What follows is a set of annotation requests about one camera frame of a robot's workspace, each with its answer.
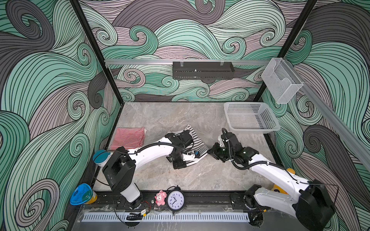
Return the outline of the black white striped tank top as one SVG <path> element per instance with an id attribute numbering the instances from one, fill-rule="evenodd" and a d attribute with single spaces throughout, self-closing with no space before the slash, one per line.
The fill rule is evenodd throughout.
<path id="1" fill-rule="evenodd" d="M 187 150 L 189 149 L 189 151 L 187 152 L 194 153 L 194 154 L 197 153 L 196 157 L 193 160 L 186 161 L 186 165 L 187 167 L 189 167 L 191 165 L 198 163 L 203 158 L 205 158 L 207 156 L 207 151 L 209 150 L 209 148 L 206 146 L 203 140 L 198 137 L 197 133 L 191 127 L 191 125 L 187 125 L 187 127 L 184 130 L 175 132 L 175 134 L 180 135 L 181 132 L 186 131 L 186 130 L 190 131 L 189 134 L 193 138 L 193 143 L 187 146 Z"/>

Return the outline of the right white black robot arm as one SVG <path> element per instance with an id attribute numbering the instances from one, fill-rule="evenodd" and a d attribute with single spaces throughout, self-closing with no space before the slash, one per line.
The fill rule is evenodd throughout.
<path id="1" fill-rule="evenodd" d="M 234 133 L 222 129 L 219 141 L 207 151 L 217 160 L 230 161 L 238 170 L 252 170 L 277 186 L 284 193 L 254 185 L 246 192 L 247 206 L 269 207 L 293 216 L 310 231 L 322 231 L 335 214 L 335 206 L 327 187 L 318 180 L 308 180 L 290 173 L 257 150 L 244 147 Z"/>

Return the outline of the red white striped tank top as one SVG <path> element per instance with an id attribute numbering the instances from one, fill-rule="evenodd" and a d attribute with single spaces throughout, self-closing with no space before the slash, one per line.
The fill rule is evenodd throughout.
<path id="1" fill-rule="evenodd" d="M 128 149 L 140 148 L 144 145 L 146 129 L 142 128 L 117 128 L 110 149 L 119 147 Z"/>

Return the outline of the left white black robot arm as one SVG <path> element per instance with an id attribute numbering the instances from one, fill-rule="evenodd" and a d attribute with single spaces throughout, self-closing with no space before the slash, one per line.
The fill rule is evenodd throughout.
<path id="1" fill-rule="evenodd" d="M 99 160 L 105 151 L 93 158 L 94 162 L 102 168 L 102 172 L 113 193 L 118 193 L 126 199 L 132 208 L 136 208 L 143 200 L 142 193 L 133 178 L 135 171 L 143 165 L 166 157 L 174 169 L 187 167 L 187 162 L 194 160 L 196 155 L 186 150 L 193 143 L 189 130 L 179 134 L 168 133 L 158 142 L 145 145 L 138 149 L 119 147 L 104 160 Z"/>

